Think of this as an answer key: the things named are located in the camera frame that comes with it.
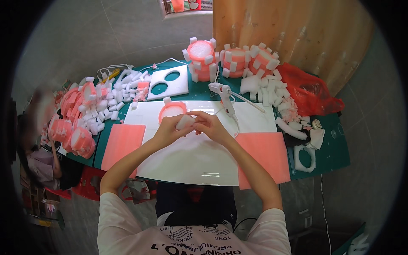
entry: white t-shirt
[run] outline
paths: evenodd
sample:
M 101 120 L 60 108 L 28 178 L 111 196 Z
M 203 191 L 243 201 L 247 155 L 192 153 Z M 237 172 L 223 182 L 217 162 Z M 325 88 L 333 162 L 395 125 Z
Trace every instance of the white t-shirt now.
M 224 225 L 162 226 L 144 231 L 125 203 L 113 193 L 100 197 L 99 254 L 171 255 L 290 255 L 285 214 L 280 209 L 264 211 L 248 235 L 239 240 Z

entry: black shorts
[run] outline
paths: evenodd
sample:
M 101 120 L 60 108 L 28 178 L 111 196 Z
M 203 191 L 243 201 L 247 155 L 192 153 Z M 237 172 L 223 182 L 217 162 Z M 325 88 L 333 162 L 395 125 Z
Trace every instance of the black shorts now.
M 207 226 L 224 224 L 226 220 L 235 227 L 237 208 L 231 186 L 205 186 L 198 203 L 188 195 L 189 187 L 195 186 L 165 182 L 157 185 L 157 217 L 173 212 L 166 226 Z

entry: stacked foam rings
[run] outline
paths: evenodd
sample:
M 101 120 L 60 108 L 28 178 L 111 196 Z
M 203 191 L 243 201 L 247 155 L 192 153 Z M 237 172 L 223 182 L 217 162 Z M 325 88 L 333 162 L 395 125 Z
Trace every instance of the stacked foam rings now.
M 217 66 L 220 61 L 220 53 L 215 52 L 217 41 L 198 41 L 196 37 L 190 38 L 190 45 L 183 50 L 184 58 L 191 61 L 188 69 L 194 82 L 214 82 L 217 74 Z
M 265 47 L 264 43 L 252 45 L 251 48 L 244 45 L 243 49 L 231 49 L 229 44 L 224 45 L 220 54 L 222 75 L 225 78 L 245 78 L 252 75 L 263 78 L 271 75 L 280 63 L 279 55 L 276 52 L 271 54 L 272 50 Z

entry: red plastic bag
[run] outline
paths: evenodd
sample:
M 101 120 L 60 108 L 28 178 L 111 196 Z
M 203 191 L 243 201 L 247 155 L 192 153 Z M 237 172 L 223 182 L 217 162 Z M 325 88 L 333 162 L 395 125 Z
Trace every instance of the red plastic bag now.
M 343 101 L 330 96 L 322 79 L 288 63 L 278 66 L 277 69 L 282 75 L 282 82 L 288 84 L 287 90 L 295 100 L 299 115 L 327 115 L 343 110 Z

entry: black fabric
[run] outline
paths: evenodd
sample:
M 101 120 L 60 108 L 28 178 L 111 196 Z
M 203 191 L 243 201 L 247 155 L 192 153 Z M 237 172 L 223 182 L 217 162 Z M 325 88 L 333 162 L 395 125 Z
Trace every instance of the black fabric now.
M 60 178 L 60 189 L 66 190 L 77 186 L 81 180 L 84 164 L 62 155 L 60 165 L 62 172 L 62 176 Z
M 237 208 L 231 186 L 205 186 L 198 203 L 193 203 L 188 195 L 190 187 L 194 185 L 165 182 L 157 185 L 157 217 L 173 212 L 166 226 L 206 226 L 223 224 L 223 220 L 235 226 Z

